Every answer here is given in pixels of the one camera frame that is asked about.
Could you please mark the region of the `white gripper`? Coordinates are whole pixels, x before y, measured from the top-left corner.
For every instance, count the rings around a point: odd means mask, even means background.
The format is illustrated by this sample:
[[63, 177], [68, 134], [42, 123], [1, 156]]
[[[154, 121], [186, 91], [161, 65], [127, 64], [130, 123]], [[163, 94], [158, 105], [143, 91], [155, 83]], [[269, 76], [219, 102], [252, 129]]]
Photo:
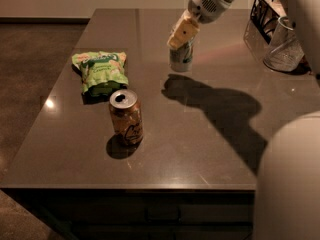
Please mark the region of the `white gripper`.
[[181, 48], [199, 32], [199, 24], [208, 24], [217, 20], [228, 8], [225, 0], [189, 0], [185, 10], [174, 25], [167, 45], [172, 50]]

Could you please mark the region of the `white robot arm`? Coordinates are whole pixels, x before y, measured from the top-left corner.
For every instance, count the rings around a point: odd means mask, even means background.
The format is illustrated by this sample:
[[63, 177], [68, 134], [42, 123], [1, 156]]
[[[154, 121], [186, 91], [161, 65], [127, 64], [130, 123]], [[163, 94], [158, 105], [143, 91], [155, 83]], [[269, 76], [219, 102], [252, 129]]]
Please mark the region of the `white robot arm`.
[[[167, 44], [176, 50], [234, 0], [189, 0]], [[280, 0], [315, 77], [320, 0]], [[256, 181], [252, 240], [320, 240], [320, 111], [284, 124], [265, 149]]]

